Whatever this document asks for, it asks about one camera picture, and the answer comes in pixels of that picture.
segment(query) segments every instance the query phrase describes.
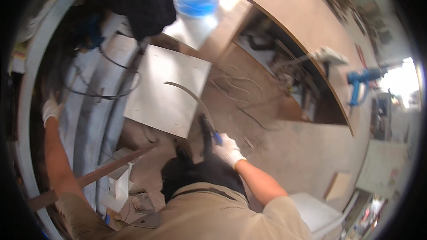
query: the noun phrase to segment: concrete floor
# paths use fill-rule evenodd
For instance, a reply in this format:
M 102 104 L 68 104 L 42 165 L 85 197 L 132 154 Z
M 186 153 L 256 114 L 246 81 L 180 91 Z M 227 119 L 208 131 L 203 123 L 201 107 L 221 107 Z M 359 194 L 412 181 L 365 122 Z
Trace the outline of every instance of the concrete floor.
M 363 52 L 367 54 L 369 66 L 375 62 L 372 60 L 373 52 L 371 53 L 366 38 L 355 26 L 357 25 L 354 22 L 349 22 L 344 27 L 356 43 L 363 45 Z M 201 99 L 209 109 L 217 130 L 226 132 L 235 139 L 248 161 L 273 176 L 289 194 L 307 192 L 322 199 L 335 172 L 351 174 L 351 185 L 345 196 L 328 202 L 337 210 L 342 211 L 345 208 L 353 194 L 353 184 L 362 166 L 369 141 L 370 99 L 360 107 L 362 111 L 355 137 L 351 136 L 346 126 L 292 121 L 274 121 L 268 126 L 278 130 L 266 131 L 237 110 L 232 101 L 209 81 L 206 83 Z M 259 112 L 258 117 L 261 118 L 269 115 L 263 107 L 254 111 Z M 175 157 L 173 143 L 170 142 L 173 136 L 132 120 L 126 120 L 120 144 L 137 149 L 148 143 L 143 132 L 146 132 L 150 139 L 158 136 L 165 144 L 136 163 L 131 173 L 131 181 L 134 182 L 132 189 L 146 189 L 156 210 L 159 210 L 164 206 L 163 195 L 160 193 L 160 169 L 166 161 Z M 188 143 L 194 161 L 200 161 L 202 139 L 196 120 L 191 127 Z M 250 195 L 248 197 L 251 205 L 260 210 L 256 200 Z M 122 215 L 126 216 L 128 210 L 129 205 L 125 205 Z M 136 217 L 135 214 L 130 213 L 127 222 L 131 222 Z

